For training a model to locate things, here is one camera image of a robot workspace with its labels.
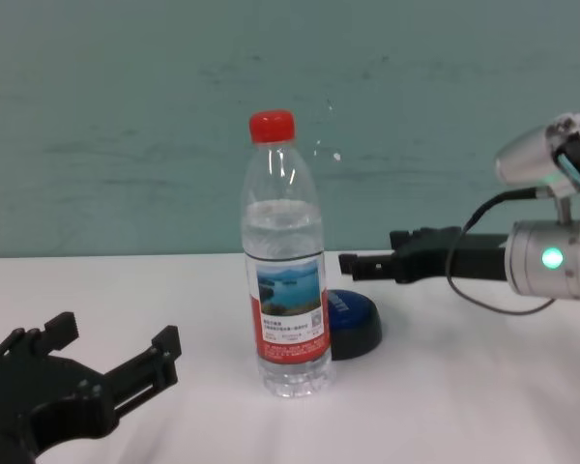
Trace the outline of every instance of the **qr code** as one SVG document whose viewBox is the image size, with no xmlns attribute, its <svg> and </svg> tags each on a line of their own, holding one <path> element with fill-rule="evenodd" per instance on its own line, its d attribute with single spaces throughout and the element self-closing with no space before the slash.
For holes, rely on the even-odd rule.
<svg viewBox="0 0 580 464">
<path fill-rule="evenodd" d="M 322 312 L 316 311 L 311 314 L 311 327 L 318 327 L 322 324 Z"/>
</svg>

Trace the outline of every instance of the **lake image on label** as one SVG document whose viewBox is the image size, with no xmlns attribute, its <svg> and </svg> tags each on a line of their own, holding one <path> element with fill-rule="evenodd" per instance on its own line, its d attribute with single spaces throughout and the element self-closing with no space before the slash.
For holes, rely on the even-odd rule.
<svg viewBox="0 0 580 464">
<path fill-rule="evenodd" d="M 296 316 L 320 307 L 318 260 L 279 265 L 258 264 L 261 311 L 271 316 Z"/>
</svg>

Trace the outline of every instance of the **green wall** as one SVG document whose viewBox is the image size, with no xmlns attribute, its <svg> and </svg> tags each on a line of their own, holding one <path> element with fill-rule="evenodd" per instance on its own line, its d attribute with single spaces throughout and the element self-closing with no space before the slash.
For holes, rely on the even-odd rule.
<svg viewBox="0 0 580 464">
<path fill-rule="evenodd" d="M 580 110 L 580 0 L 0 0 L 0 256 L 239 250 L 275 107 L 327 248 L 460 223 L 501 146 Z"/>
</svg>

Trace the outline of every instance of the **red bottle cap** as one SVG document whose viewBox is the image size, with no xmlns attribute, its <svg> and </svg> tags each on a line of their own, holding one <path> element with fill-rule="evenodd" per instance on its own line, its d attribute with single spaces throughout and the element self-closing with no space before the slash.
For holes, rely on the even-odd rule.
<svg viewBox="0 0 580 464">
<path fill-rule="evenodd" d="M 285 142 L 294 139 L 294 116 L 287 109 L 255 113 L 249 119 L 253 143 Z"/>
</svg>

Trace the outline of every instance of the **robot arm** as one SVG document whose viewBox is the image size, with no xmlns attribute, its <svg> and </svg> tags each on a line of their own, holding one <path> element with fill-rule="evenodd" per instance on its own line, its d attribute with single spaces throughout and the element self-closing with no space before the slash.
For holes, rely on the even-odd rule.
<svg viewBox="0 0 580 464">
<path fill-rule="evenodd" d="M 49 356 L 78 337 L 65 312 L 45 330 L 14 330 L 0 344 L 0 464 L 34 464 L 46 450 L 79 438 L 109 435 L 120 419 L 178 382 L 178 329 L 106 374 Z"/>
<path fill-rule="evenodd" d="M 459 228 L 391 232 L 395 253 L 342 254 L 341 271 L 354 280 L 398 283 L 445 276 L 455 246 L 452 276 L 506 280 L 520 295 L 580 300 L 580 219 L 570 208 L 580 193 L 580 114 L 565 114 L 506 146 L 496 171 L 509 186 L 537 186 L 537 198 L 553 199 L 556 218 L 516 222 L 508 236 L 468 234 L 461 240 Z"/>
</svg>

